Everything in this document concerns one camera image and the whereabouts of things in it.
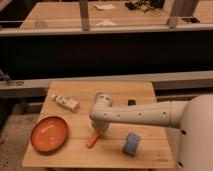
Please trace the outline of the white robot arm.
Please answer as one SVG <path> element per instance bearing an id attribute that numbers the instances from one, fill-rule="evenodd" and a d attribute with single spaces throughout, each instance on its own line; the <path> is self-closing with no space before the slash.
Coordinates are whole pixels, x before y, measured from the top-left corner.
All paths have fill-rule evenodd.
<path id="1" fill-rule="evenodd" d="M 176 171 L 213 171 L 213 94 L 189 101 L 112 106 L 112 98 L 97 93 L 89 117 L 105 132 L 110 123 L 173 127 L 180 130 Z"/>

